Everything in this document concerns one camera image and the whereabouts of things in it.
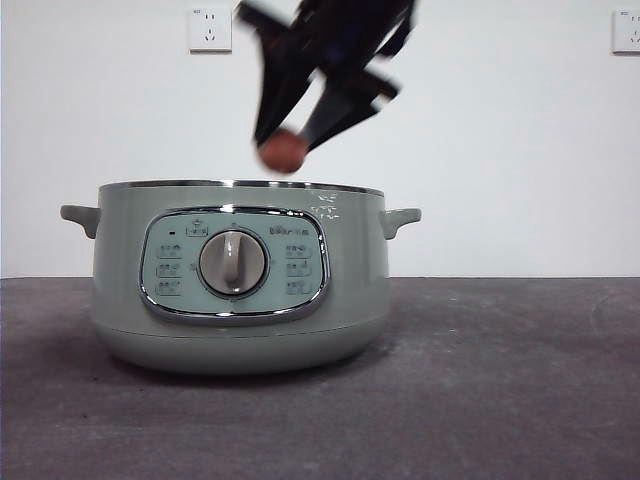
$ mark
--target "green pot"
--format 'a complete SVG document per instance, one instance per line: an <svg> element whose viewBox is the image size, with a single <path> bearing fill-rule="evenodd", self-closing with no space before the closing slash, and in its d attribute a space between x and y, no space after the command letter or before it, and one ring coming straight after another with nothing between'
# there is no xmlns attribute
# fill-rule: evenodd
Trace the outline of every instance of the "green pot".
<svg viewBox="0 0 640 480"><path fill-rule="evenodd" d="M95 238L92 320L117 357L255 374L358 353L389 309L386 241L420 210L375 190L254 181L105 185L65 205Z"/></svg>

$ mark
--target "white wall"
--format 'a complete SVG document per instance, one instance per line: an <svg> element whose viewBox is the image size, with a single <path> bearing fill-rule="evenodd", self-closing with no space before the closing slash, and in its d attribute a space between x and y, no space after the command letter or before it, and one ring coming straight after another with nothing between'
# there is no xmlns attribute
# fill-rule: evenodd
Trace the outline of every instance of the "white wall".
<svg viewBox="0 0 640 480"><path fill-rule="evenodd" d="M235 26L231 55L186 51L187 10L209 2L3 1L3 276L90 275L92 242L58 208L101 184L272 178L249 143L250 33ZM400 97L291 178L421 207L393 275L640 275L640 57L609 53L611 11L632 6L422 0L378 67Z"/></svg>

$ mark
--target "electrical outlet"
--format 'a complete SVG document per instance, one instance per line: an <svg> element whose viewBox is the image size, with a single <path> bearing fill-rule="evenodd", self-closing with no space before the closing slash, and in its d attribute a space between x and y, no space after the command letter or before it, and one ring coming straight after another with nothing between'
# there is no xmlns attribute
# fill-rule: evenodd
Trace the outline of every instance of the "electrical outlet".
<svg viewBox="0 0 640 480"><path fill-rule="evenodd" d="M640 53L640 10L613 12L613 53Z"/></svg>
<svg viewBox="0 0 640 480"><path fill-rule="evenodd" d="M231 51L231 7L194 8L189 12L191 53Z"/></svg>

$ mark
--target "concrete floor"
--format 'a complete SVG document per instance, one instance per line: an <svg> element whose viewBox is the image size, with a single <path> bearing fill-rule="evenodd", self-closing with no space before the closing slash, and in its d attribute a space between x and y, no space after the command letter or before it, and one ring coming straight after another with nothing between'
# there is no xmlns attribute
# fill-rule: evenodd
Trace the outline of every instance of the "concrete floor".
<svg viewBox="0 0 640 480"><path fill-rule="evenodd" d="M640 279L394 279L323 368L189 378L111 358L88 279L2 282L2 478L640 478Z"/></svg>

